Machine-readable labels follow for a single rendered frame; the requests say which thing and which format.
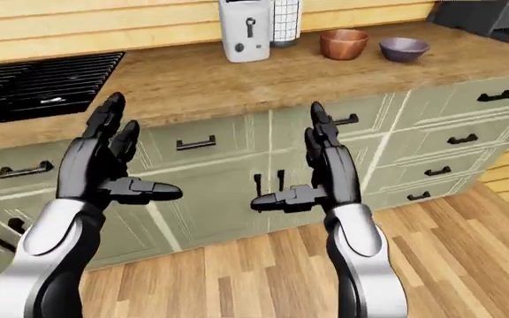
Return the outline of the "black coffee machine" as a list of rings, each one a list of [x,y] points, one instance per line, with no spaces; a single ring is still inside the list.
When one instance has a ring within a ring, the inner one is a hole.
[[[439,1],[427,21],[509,43],[509,0]]]

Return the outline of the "green kitchen cabinet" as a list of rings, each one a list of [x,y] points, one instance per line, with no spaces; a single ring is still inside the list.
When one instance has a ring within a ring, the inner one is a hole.
[[[509,89],[509,76],[441,87],[407,89],[325,102],[333,119],[359,117],[338,126],[339,140],[350,150],[361,180],[364,200],[375,209],[409,201],[410,194],[429,191],[423,201],[459,193],[469,187],[509,146],[509,99],[478,102],[481,94]],[[8,227],[13,217],[27,229],[55,195],[57,170],[71,140],[80,134],[86,113],[0,124],[0,169],[14,170],[51,161],[52,171],[0,179],[0,238],[16,246],[20,234]],[[256,196],[254,174],[262,174],[262,193],[278,191],[277,171],[285,187],[311,179],[305,161],[304,129],[309,108],[208,118],[150,126],[141,131],[130,174],[177,185],[183,198],[148,206],[112,203],[106,212],[98,253],[91,269],[147,259],[288,227],[319,222],[318,210],[301,214],[258,214],[250,207]],[[477,135],[459,145],[451,137]],[[207,140],[207,148],[176,150]],[[450,166],[452,172],[428,177],[424,171]],[[12,252],[0,247],[0,272]]]

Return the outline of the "brown wooden bowl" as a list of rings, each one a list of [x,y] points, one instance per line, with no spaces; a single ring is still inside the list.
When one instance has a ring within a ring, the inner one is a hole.
[[[367,44],[365,31],[342,28],[320,33],[320,52],[331,60],[354,60]]]

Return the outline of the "paper towel roll holder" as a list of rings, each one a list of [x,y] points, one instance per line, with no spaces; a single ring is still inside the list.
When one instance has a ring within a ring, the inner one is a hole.
[[[303,0],[269,0],[270,45],[286,48],[300,38]]]

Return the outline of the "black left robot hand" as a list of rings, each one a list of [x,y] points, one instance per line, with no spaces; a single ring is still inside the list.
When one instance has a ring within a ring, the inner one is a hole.
[[[140,136],[138,121],[121,127],[125,98],[115,92],[95,108],[87,127],[65,152],[57,177],[58,199],[90,203],[104,211],[116,201],[146,205],[151,201],[175,201],[183,197],[179,187],[130,177]]]

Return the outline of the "black gas stove grate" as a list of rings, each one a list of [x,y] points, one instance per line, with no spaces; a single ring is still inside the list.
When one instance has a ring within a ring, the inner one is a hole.
[[[124,54],[0,64],[0,123],[85,112]]]

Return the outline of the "purple ceramic bowl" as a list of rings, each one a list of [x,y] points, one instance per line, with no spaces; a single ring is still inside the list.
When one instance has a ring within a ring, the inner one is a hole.
[[[413,62],[430,49],[430,45],[422,40],[404,37],[382,39],[379,47],[386,60],[396,63]]]

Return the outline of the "white kitchen appliance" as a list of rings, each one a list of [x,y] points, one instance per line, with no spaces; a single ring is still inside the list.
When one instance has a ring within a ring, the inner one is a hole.
[[[231,63],[270,57],[269,0],[218,0],[224,53]]]

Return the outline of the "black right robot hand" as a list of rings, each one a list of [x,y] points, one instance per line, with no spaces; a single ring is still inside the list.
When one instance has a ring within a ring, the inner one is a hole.
[[[311,185],[293,185],[288,190],[254,198],[254,211],[283,211],[286,214],[361,203],[360,182],[353,158],[338,140],[338,128],[319,102],[310,108],[312,125],[305,129],[306,161],[313,169]]]

